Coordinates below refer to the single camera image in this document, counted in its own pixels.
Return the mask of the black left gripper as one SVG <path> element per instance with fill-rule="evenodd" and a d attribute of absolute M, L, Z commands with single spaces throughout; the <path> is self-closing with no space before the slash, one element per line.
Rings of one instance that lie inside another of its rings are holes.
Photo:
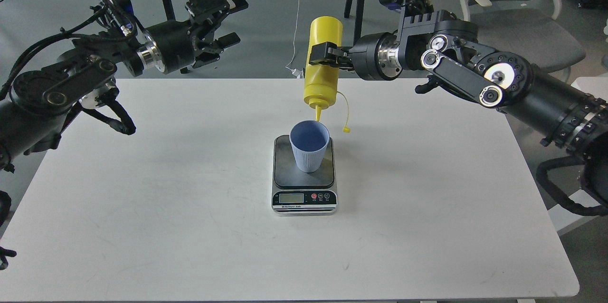
<path fill-rule="evenodd" d="M 224 50 L 241 41 L 232 32 L 214 39 L 228 15 L 249 7 L 247 0 L 190 0 L 185 4 L 190 21 L 166 21 L 144 30 L 146 43 L 140 48 L 145 69 L 155 67 L 168 74 L 202 67 L 219 61 Z"/>

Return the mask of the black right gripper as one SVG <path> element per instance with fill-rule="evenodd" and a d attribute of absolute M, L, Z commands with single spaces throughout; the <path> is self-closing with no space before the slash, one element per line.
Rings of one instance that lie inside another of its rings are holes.
<path fill-rule="evenodd" d="M 352 47 L 323 42 L 311 47 L 311 59 L 317 60 L 310 60 L 308 64 L 354 71 L 366 81 L 395 80 L 397 66 L 388 61 L 386 52 L 396 38 L 393 33 L 384 32 L 362 36 Z"/>

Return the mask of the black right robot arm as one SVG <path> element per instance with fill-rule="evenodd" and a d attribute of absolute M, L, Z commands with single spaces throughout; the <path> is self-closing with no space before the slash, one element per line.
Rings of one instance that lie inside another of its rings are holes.
<path fill-rule="evenodd" d="M 401 14 L 397 32 L 375 33 L 343 46 L 310 32 L 308 64 L 391 81 L 406 69 L 428 71 L 416 93 L 441 87 L 460 99 L 512 115 L 567 156 L 538 165 L 541 187 L 578 216 L 607 214 L 607 102 L 541 71 L 517 54 L 481 45 L 478 27 L 431 0 L 379 0 Z"/>

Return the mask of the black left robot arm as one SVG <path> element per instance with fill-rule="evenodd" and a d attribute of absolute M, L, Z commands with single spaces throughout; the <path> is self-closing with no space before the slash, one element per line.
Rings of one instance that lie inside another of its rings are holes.
<path fill-rule="evenodd" d="M 119 133 L 135 125 L 117 102 L 117 64 L 133 76 L 156 68 L 164 74 L 219 60 L 239 43 L 236 33 L 216 39 L 228 15 L 247 9 L 246 0 L 189 0 L 189 19 L 144 28 L 130 0 L 100 0 L 93 15 L 27 48 L 1 87 L 1 169 L 14 171 L 21 154 L 56 149 L 78 113 Z"/>

